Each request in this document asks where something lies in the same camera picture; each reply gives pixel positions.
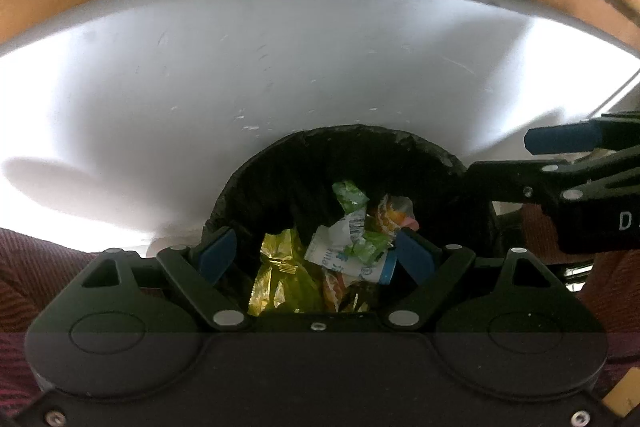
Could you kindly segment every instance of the screw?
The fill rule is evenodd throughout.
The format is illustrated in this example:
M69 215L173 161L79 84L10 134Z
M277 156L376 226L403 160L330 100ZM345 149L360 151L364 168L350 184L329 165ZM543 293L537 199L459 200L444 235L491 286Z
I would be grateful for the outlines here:
M420 321L420 315L409 310L396 310L389 313L389 322L395 326L408 327Z
M568 201L577 201L583 196L582 191L577 188L569 188L562 193L562 197Z
M244 314L236 310L220 310L213 315L213 321L219 326L237 326L244 321Z
M44 421L50 427L65 427L66 417L60 411L49 411L44 415Z
M586 411L578 411L571 416L571 425L573 427L584 427L591 421L591 415Z

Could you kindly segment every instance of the gold foil wrapper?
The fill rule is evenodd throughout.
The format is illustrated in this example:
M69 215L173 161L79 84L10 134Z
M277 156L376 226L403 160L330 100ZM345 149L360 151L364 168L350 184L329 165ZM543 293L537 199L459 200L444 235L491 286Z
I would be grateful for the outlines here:
M265 234L260 248L262 265L249 299L250 315L263 311L314 313L324 305L319 285L305 267L304 248L295 229Z

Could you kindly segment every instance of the white panel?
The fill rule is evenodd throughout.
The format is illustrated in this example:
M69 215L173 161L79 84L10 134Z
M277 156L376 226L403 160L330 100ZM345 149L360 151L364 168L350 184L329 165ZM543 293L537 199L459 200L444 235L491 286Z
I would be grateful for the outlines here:
M591 114L640 68L531 4L483 1L63 14L0 48L0 227L84 250L188 236L247 158L323 125L404 129L466 162L523 157L528 126Z

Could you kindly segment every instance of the green wrapper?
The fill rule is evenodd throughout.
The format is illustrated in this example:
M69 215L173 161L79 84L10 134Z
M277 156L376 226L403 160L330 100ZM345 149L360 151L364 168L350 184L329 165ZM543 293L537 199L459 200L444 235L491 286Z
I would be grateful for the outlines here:
M265 234L260 248L262 265L255 277L248 313L263 311L322 312L324 303L316 281L306 270L304 248L295 229Z
M332 185L332 189L345 214L351 214L367 206L369 198L353 182L337 182Z
M388 235L365 230L362 237L344 249L344 253L360 259L364 264L373 263L391 246Z

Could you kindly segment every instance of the bolt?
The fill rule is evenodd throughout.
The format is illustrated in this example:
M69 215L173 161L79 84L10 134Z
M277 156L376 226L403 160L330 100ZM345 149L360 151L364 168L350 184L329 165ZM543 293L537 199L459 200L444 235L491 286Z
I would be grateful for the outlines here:
M389 313L389 322L395 326L408 327L420 321L420 315L409 310L396 310Z
M582 191L577 188L569 188L562 193L562 197L568 201L577 201L583 196Z
M50 427L65 427L66 417L60 411L49 411L44 415L44 421Z
M213 315L213 321L222 327L238 326L244 321L244 314L236 310L220 310Z
M591 415L586 411L578 411L571 416L571 425L573 427L584 427L591 421Z

